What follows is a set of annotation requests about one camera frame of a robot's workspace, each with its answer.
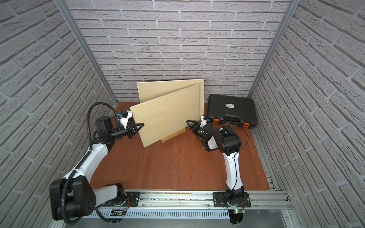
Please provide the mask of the small wooden easel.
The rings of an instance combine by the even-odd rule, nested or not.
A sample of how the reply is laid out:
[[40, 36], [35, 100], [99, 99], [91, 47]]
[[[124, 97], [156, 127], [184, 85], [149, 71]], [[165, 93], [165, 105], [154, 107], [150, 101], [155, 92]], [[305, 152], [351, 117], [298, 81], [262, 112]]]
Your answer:
[[171, 135], [169, 135], [169, 136], [161, 139], [161, 142], [164, 143], [164, 142], [166, 142], [166, 141], [168, 141], [168, 140], [170, 140], [170, 139], [172, 139], [172, 138], [174, 138], [174, 137], [176, 137], [178, 135], [183, 134], [184, 132], [186, 132], [186, 129], [185, 128], [183, 128], [183, 129], [181, 129], [181, 130], [179, 130], [179, 131], [177, 131], [177, 132], [175, 132], [175, 133], [173, 133], [173, 134], [171, 134]]

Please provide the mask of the light plywood board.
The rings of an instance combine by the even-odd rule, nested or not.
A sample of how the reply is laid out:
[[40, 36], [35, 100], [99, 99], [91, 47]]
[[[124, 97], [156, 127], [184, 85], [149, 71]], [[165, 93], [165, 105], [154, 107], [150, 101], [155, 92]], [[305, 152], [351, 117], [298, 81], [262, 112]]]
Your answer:
[[200, 117], [198, 84], [130, 107], [134, 120], [143, 123], [139, 131], [147, 147], [187, 126], [186, 120]]
[[202, 116], [204, 113], [204, 79], [138, 82], [136, 85], [140, 102], [143, 103], [195, 84], [199, 85], [200, 115]]

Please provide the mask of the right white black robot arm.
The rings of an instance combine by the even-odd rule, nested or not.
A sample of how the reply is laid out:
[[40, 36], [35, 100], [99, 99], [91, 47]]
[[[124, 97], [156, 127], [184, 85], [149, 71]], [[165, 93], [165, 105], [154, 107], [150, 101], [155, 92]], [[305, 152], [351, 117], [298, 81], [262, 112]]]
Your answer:
[[244, 199], [244, 187], [240, 177], [239, 152], [242, 146], [240, 137], [230, 126], [208, 130], [207, 121], [187, 120], [190, 130], [201, 140], [204, 150], [219, 150], [224, 157], [226, 168], [226, 192], [223, 200], [236, 206]]

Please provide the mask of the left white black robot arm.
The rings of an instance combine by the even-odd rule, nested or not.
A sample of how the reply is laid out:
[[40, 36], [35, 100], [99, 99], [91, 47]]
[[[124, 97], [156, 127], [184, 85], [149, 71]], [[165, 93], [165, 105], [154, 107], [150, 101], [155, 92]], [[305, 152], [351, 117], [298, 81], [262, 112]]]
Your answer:
[[115, 141], [125, 136], [132, 138], [144, 127], [144, 123], [135, 123], [130, 117], [130, 112], [126, 117], [119, 116], [116, 124], [112, 123], [109, 116], [96, 120], [97, 129], [92, 136], [92, 147], [64, 178], [50, 184], [51, 213], [54, 220], [74, 224], [98, 207], [112, 204], [122, 206], [126, 203], [127, 195], [121, 183], [93, 189], [90, 181]]

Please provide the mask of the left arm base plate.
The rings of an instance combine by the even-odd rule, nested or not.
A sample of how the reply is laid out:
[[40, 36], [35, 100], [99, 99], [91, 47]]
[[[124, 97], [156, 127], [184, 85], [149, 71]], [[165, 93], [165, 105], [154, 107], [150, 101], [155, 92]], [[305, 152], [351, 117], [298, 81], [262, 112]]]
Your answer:
[[105, 202], [104, 207], [137, 207], [139, 203], [140, 192], [124, 192], [124, 195], [117, 196], [115, 199]]

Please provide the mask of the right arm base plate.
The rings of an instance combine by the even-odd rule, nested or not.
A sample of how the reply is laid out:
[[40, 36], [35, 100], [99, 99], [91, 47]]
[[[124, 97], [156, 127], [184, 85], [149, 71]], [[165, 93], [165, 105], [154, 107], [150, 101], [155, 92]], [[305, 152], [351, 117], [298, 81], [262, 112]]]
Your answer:
[[216, 208], [250, 208], [252, 206], [249, 194], [244, 193], [228, 193], [228, 192], [213, 192], [213, 204]]

